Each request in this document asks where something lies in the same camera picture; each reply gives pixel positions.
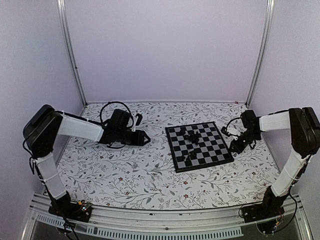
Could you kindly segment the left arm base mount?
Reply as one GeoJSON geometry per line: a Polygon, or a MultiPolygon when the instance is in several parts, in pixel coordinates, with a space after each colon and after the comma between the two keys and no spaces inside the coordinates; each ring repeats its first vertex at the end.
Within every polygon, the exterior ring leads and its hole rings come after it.
{"type": "Polygon", "coordinates": [[[56,200],[51,203],[48,212],[59,217],[64,216],[68,220],[88,223],[92,214],[92,203],[84,200],[56,200]]]}

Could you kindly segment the black silver chess board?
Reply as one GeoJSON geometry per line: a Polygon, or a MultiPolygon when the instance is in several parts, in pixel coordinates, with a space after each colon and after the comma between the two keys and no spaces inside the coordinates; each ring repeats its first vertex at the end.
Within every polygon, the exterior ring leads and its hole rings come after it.
{"type": "Polygon", "coordinates": [[[188,125],[177,125],[165,128],[168,144],[176,173],[199,170],[234,162],[225,140],[215,122],[203,122],[188,125]],[[199,132],[198,145],[184,140],[179,134],[181,128],[189,132],[199,132]],[[196,150],[196,159],[184,161],[184,155],[196,150]]]}

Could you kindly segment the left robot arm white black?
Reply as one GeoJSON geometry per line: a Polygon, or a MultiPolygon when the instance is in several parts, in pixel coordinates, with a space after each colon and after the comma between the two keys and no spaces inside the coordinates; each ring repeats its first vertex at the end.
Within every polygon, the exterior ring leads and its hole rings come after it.
{"type": "Polygon", "coordinates": [[[59,176],[53,148],[57,136],[69,136],[90,140],[113,148],[121,146],[145,146],[151,139],[136,127],[141,123],[141,114],[133,115],[128,107],[115,109],[110,118],[93,121],[43,105],[23,128],[23,149],[30,154],[29,166],[37,173],[48,194],[55,200],[55,209],[63,216],[74,213],[74,205],[65,199],[69,194],[59,176]]]}

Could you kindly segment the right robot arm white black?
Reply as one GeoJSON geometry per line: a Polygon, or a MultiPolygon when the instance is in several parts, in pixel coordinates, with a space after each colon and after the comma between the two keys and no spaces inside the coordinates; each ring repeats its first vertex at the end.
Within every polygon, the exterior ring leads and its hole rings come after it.
{"type": "Polygon", "coordinates": [[[224,135],[233,137],[229,150],[240,154],[247,146],[262,139],[262,133],[275,130],[290,130],[291,151],[287,162],[275,182],[269,186],[262,203],[255,211],[262,218],[269,218],[290,194],[312,158],[320,148],[320,122],[312,107],[289,108],[268,115],[256,116],[253,110],[246,110],[240,116],[244,132],[228,125],[222,127],[224,135]]]}

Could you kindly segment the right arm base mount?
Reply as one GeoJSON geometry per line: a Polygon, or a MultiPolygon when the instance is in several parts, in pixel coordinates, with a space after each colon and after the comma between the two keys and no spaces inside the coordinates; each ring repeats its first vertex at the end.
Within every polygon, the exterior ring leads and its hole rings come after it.
{"type": "Polygon", "coordinates": [[[285,213],[284,208],[277,207],[271,209],[264,209],[261,204],[245,204],[239,209],[239,216],[244,219],[245,223],[256,222],[282,216],[285,213]]]}

